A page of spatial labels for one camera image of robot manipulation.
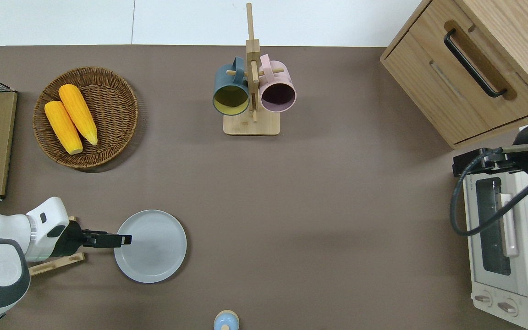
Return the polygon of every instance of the oven window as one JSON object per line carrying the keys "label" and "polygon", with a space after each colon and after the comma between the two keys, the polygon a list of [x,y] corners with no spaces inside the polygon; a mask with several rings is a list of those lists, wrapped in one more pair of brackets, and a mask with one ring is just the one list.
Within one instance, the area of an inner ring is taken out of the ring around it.
{"label": "oven window", "polygon": [[[490,219],[501,208],[501,179],[498,177],[476,181],[478,218],[480,224]],[[502,252],[501,222],[497,221],[480,233],[484,269],[500,275],[511,275],[511,261]]]}

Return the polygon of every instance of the black cable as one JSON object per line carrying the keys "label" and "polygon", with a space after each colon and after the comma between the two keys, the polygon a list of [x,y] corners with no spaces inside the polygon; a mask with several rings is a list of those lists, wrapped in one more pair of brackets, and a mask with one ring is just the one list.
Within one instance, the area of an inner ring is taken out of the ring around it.
{"label": "black cable", "polygon": [[521,201],[526,195],[528,195],[528,186],[526,186],[523,190],[521,190],[518,194],[516,194],[508,203],[506,203],[505,206],[503,206],[501,209],[499,209],[490,219],[484,221],[483,223],[480,223],[480,225],[472,230],[463,231],[459,226],[457,225],[457,219],[456,219],[456,211],[457,211],[457,199],[459,198],[459,193],[462,189],[462,182],[463,179],[468,175],[468,172],[473,169],[473,167],[480,162],[485,157],[490,156],[491,154],[497,154],[502,153],[502,148],[496,148],[492,150],[488,150],[482,154],[480,154],[478,157],[473,159],[471,163],[469,163],[466,167],[466,169],[463,170],[462,175],[460,175],[459,180],[457,180],[457,184],[455,185],[455,188],[453,189],[453,194],[451,197],[451,204],[449,205],[449,219],[451,220],[451,226],[453,230],[456,232],[456,234],[461,236],[473,236],[475,234],[478,234],[479,232],[482,232],[482,230],[485,230],[486,228],[492,226],[495,222],[497,222],[503,215],[505,215],[508,211],[510,211],[519,201]]}

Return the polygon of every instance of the pink mug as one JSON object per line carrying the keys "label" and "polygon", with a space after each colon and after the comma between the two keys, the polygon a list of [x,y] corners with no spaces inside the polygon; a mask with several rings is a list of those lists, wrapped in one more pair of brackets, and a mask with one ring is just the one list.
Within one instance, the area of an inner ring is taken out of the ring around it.
{"label": "pink mug", "polygon": [[[295,86],[289,75],[289,71],[282,62],[270,61],[268,54],[260,56],[262,66],[260,71],[260,105],[272,112],[283,112],[289,110],[296,100]],[[283,69],[282,72],[273,73],[274,69]]]}

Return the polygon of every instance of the corn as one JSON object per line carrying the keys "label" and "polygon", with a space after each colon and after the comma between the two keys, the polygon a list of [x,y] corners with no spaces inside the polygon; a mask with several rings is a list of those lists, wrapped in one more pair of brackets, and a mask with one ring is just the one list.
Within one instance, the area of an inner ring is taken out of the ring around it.
{"label": "corn", "polygon": [[69,154],[82,152],[83,144],[80,141],[79,133],[71,121],[69,114],[60,101],[52,101],[44,105],[44,113],[50,121],[54,134]]}
{"label": "corn", "polygon": [[60,94],[60,99],[65,105],[66,111],[81,135],[90,144],[96,146],[97,127],[79,88],[74,84],[63,84],[58,90],[58,94]]}

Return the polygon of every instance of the oven knob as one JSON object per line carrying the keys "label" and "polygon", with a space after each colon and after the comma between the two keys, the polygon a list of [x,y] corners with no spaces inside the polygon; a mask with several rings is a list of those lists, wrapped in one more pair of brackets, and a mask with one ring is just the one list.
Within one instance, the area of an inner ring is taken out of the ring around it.
{"label": "oven knob", "polygon": [[486,307],[492,306],[492,297],[488,291],[483,291],[481,294],[472,293],[472,299],[483,303]]}
{"label": "oven knob", "polygon": [[498,308],[505,311],[505,313],[511,314],[513,317],[519,315],[519,309],[517,308],[517,304],[513,299],[507,299],[505,302],[499,302],[497,306]]}
{"label": "oven knob", "polygon": [[474,296],[474,300],[482,301],[483,303],[489,303],[490,302],[490,298],[485,296],[485,295],[475,295]]}

